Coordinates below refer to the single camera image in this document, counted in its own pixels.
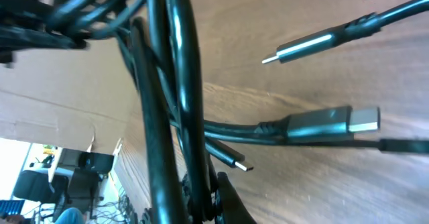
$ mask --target black connector housing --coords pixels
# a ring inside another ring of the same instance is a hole
[[[291,60],[337,47],[341,44],[372,36],[381,29],[376,13],[371,13],[336,27],[283,44],[277,48],[278,60]]]
[[[234,168],[235,162],[243,161],[245,156],[239,152],[233,150],[226,144],[220,142],[217,139],[210,139],[208,137],[206,140],[206,149],[209,154],[213,155],[215,158],[220,160],[222,163],[228,165],[229,167]]]
[[[291,142],[353,139],[349,132],[351,106],[322,109],[290,116],[286,137]]]

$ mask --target desk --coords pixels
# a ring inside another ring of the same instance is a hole
[[[192,0],[204,116],[246,124],[346,104],[378,105],[381,132],[359,137],[429,138],[429,13],[287,64],[260,63],[280,44],[406,1]],[[149,206],[142,129],[136,103],[115,170],[137,212]],[[214,165],[227,172],[258,223],[424,223],[429,215],[429,157],[230,146],[255,169]]]

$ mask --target black chair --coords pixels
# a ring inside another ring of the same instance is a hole
[[[48,175],[35,170],[24,170],[19,174],[13,195],[20,199],[40,202],[42,204],[55,204],[51,215],[41,216],[42,220],[53,217],[53,221],[68,207],[77,207],[82,212],[88,210],[82,201],[89,202],[89,211],[92,215],[93,201],[100,179],[97,173],[76,169],[71,180],[68,176],[55,174],[52,180],[52,192],[48,183]]]
[[[19,174],[13,189],[13,195],[20,199],[40,202],[40,204],[55,204],[56,207],[64,207],[70,202],[67,194],[69,179],[67,176],[55,175],[52,180],[52,192],[48,175],[33,170],[24,170]],[[54,213],[41,217],[59,216],[64,209],[55,208]]]

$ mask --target metal connector tip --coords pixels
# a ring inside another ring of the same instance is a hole
[[[352,111],[349,123],[350,132],[375,131],[379,128],[380,108],[368,107]]]
[[[279,59],[279,56],[276,53],[269,54],[268,56],[265,57],[265,59],[262,60],[262,64],[267,64],[278,59]]]
[[[236,161],[234,165],[240,168],[242,171],[250,171],[253,169],[253,165],[247,163],[246,161]]]

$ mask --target silver metal plug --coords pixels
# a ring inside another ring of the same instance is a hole
[[[246,161],[236,161],[234,165],[240,168],[242,171],[250,171],[253,169],[253,165],[247,163]]]
[[[380,128],[380,108],[368,107],[351,112],[349,131],[358,133],[362,131],[375,131]]]

